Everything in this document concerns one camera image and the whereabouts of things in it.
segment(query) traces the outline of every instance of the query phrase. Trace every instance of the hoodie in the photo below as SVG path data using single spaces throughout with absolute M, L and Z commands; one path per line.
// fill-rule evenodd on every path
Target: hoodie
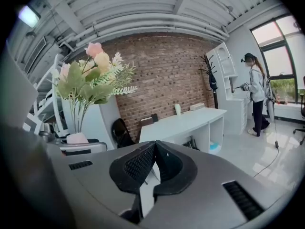
M 265 92 L 263 88 L 263 75 L 257 65 L 252 66 L 250 72 L 250 85 L 248 85 L 251 92 L 251 99 L 257 103 L 265 99 Z

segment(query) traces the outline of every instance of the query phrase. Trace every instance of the ceiling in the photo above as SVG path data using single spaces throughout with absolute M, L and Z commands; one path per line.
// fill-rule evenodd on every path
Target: ceiling
M 33 0 L 41 15 L 34 29 L 18 21 L 8 38 L 18 63 L 26 62 L 43 36 L 73 49 L 126 34 L 170 31 L 213 41 L 228 38 L 224 27 L 267 0 Z M 26 37 L 33 31 L 35 37 Z

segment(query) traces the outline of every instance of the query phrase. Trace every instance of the long hair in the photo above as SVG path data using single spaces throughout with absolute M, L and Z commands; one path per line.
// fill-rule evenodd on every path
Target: long hair
M 260 69 L 260 71 L 261 71 L 261 73 L 263 75 L 263 78 L 265 78 L 264 69 L 263 69 L 261 63 L 258 61 L 257 57 L 254 57 L 254 62 L 257 65 L 257 67 Z

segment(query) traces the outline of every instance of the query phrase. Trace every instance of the black cap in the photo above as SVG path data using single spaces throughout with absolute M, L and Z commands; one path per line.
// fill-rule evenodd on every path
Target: black cap
M 256 58 L 256 57 L 255 57 L 253 54 L 247 52 L 247 53 L 244 55 L 244 59 L 242 59 L 241 62 L 246 62 L 247 59 L 252 59 L 252 60 L 254 60 L 255 58 Z

